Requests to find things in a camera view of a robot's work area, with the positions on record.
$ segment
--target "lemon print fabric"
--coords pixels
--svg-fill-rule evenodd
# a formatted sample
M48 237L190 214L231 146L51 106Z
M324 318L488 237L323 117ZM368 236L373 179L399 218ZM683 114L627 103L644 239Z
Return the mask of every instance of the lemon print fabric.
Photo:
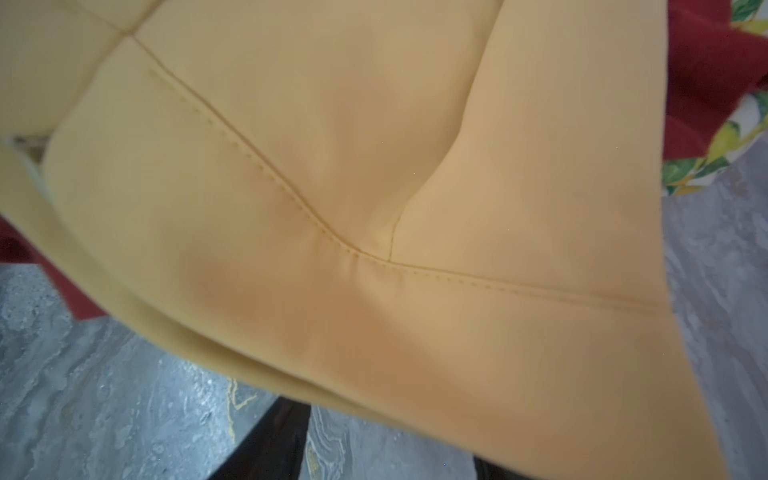
M731 26L768 37L768 0L733 2ZM717 132L706 157L662 162L662 194L692 194L712 184L765 130L768 130L768 92L748 94Z

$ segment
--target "marble floor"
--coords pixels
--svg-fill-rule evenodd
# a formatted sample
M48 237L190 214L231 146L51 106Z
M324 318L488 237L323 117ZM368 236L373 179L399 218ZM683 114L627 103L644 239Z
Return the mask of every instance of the marble floor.
M665 199L675 312L734 480L768 478L768 141ZM0 266L0 478L203 480L274 395L73 323L34 266ZM467 452L315 408L303 480L474 479Z

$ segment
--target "yellow fabric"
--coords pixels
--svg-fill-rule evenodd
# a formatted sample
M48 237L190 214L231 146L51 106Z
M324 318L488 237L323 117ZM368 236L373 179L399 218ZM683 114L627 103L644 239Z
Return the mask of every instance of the yellow fabric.
M665 20L165 0L56 128L51 204L6 156L0 212L254 385L534 477L726 478L664 283Z

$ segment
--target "red cloth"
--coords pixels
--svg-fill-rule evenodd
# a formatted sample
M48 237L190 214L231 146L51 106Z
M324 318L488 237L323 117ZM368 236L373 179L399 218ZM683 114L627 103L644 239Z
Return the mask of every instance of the red cloth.
M3 217L0 217L0 263L37 263L40 265L61 294L75 319L87 320L107 315Z
M768 38L730 27L730 0L669 0L664 160L702 157L750 91L768 89Z

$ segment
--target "yellow garment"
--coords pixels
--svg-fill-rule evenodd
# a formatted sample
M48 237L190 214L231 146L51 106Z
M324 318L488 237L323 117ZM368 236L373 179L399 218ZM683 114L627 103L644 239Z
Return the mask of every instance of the yellow garment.
M664 2L155 3L0 0L1 131L54 132L0 213L88 295L526 475L727 477L664 282Z

